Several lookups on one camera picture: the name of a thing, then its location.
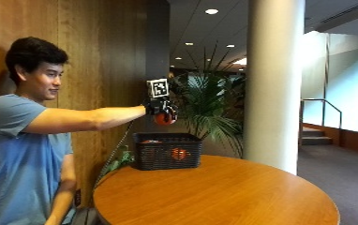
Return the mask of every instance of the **stair railing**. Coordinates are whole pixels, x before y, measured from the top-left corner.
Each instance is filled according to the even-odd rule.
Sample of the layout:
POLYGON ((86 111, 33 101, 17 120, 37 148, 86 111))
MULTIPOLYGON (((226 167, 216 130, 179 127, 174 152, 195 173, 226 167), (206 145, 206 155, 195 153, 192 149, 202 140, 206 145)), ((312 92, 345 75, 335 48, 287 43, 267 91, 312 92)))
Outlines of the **stair railing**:
POLYGON ((303 138, 303 114, 304 114, 304 101, 323 101, 323 121, 322 126, 326 124, 326 103, 335 109, 339 113, 339 146, 341 146, 341 111, 324 99, 324 98, 302 98, 300 99, 300 122, 299 122, 299 140, 298 144, 302 145, 302 138, 303 138))

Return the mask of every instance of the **man's hair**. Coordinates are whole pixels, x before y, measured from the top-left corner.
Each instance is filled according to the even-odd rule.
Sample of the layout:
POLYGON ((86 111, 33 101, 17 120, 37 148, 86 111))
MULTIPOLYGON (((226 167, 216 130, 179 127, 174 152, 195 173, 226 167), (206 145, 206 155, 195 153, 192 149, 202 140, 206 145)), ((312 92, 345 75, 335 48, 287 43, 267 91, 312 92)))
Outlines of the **man's hair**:
POLYGON ((23 37, 14 40, 6 53, 5 62, 9 76, 18 85, 14 66, 18 65, 26 72, 38 69, 41 63, 66 64, 69 56, 54 44, 37 37, 23 37))

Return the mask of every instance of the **man's ear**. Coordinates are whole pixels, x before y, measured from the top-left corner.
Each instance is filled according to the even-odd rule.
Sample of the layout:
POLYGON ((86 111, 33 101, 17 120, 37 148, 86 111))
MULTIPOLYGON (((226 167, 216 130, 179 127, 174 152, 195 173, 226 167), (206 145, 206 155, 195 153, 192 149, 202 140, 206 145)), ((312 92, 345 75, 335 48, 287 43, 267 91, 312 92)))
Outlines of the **man's ear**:
POLYGON ((15 69, 15 72, 17 72, 17 75, 19 77, 19 80, 21 81, 25 81, 27 79, 27 72, 26 70, 19 66, 19 65, 14 65, 14 69, 15 69))

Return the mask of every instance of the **white pillar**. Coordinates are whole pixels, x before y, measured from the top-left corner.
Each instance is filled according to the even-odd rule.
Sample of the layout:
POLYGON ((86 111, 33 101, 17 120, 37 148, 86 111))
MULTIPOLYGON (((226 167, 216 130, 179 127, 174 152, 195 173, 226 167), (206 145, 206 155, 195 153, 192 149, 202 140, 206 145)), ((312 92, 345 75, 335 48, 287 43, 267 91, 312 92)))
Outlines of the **white pillar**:
POLYGON ((244 159, 296 174, 306 0, 248 0, 244 159))

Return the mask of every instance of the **wire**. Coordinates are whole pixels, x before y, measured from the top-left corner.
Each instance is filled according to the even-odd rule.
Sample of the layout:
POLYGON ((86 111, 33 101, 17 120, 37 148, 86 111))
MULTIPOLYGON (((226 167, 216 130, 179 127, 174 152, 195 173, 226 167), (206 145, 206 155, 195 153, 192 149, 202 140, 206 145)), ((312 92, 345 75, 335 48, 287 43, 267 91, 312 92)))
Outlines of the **wire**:
MULTIPOLYGON (((126 133, 125 133, 122 139, 119 140, 119 143, 117 143, 114 150, 113 150, 113 151, 110 152, 110 154, 109 154, 109 158, 107 158, 107 160, 106 160, 106 162, 105 162, 105 165, 103 165, 103 167, 102 167, 101 173, 99 173, 99 175, 98 175, 98 177, 97 177, 97 179, 95 179, 94 185, 93 185, 91 195, 90 195, 90 199, 89 199, 89 204, 93 203, 93 191, 94 191, 95 188, 98 187, 98 185, 99 185, 99 181, 101 181, 102 177, 106 175, 106 173, 107 173, 107 171, 109 171, 109 165, 110 165, 110 162, 113 161, 115 152, 117 152, 117 150, 118 150, 118 148, 119 148, 122 142, 125 141, 125 139, 126 139, 126 137, 127 137, 129 130, 130 130, 130 127, 131 127, 131 124, 133 124, 133 120, 129 122, 129 127, 127 127, 127 130, 126 130, 126 133)), ((87 212, 86 212, 86 221, 85 221, 85 224, 86 224, 86 225, 89 224, 89 210, 90 210, 90 207, 87 208, 87 212)))
POLYGON ((125 138, 127 137, 129 130, 130 130, 130 127, 131 127, 131 124, 133 124, 133 120, 129 122, 129 127, 127 127, 127 130, 126 130, 125 136, 122 137, 122 139, 121 139, 119 143, 117 144, 114 150, 113 150, 111 153, 109 154, 109 158, 107 158, 107 160, 106 160, 106 163, 105 163, 105 165, 103 165, 103 168, 102 168, 102 171, 101 171, 101 173, 99 173, 99 175, 98 175, 98 178, 95 179, 95 182, 94 182, 94 186, 93 186, 93 190, 91 190, 91 191, 94 191, 95 188, 98 187, 98 185, 99 185, 99 181, 101 181, 102 177, 106 175, 106 173, 107 173, 107 171, 109 171, 109 165, 110 165, 110 162, 113 161, 115 152, 117 152, 117 150, 118 150, 118 148, 119 148, 119 146, 121 146, 121 144, 122 144, 125 138))

